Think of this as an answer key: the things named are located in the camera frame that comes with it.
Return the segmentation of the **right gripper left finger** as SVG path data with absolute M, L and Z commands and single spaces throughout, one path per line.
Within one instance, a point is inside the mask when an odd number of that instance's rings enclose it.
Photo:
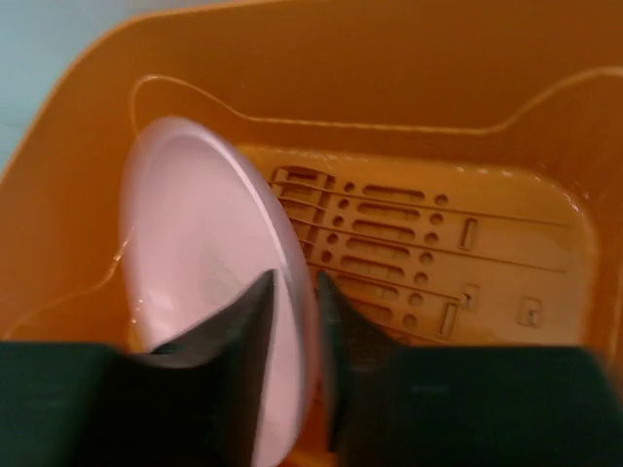
M 275 273 L 151 353 L 94 342 L 1 346 L 5 466 L 248 466 Z

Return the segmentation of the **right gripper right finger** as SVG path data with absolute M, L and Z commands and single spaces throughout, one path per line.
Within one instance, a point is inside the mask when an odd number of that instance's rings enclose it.
M 317 277 L 327 448 L 341 466 L 618 466 L 622 399 L 580 346 L 410 346 Z

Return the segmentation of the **orange plastic bin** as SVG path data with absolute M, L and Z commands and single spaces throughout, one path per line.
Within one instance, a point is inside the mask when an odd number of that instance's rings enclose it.
M 319 368 L 276 466 L 327 448 L 317 277 L 410 346 L 580 346 L 622 399 L 622 5 L 244 1 L 153 13 L 62 74 L 1 176 L 1 346 L 140 342 L 128 157 L 180 117 L 259 171 L 302 248 Z

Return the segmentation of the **pink plate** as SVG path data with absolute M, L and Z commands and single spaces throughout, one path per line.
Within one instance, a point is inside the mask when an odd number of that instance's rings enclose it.
M 180 117 L 158 119 L 128 157 L 120 233 L 128 241 L 128 301 L 149 350 L 216 316 L 262 272 L 275 272 L 252 462 L 279 464 L 312 404 L 319 326 L 302 248 L 267 181 L 209 129 Z

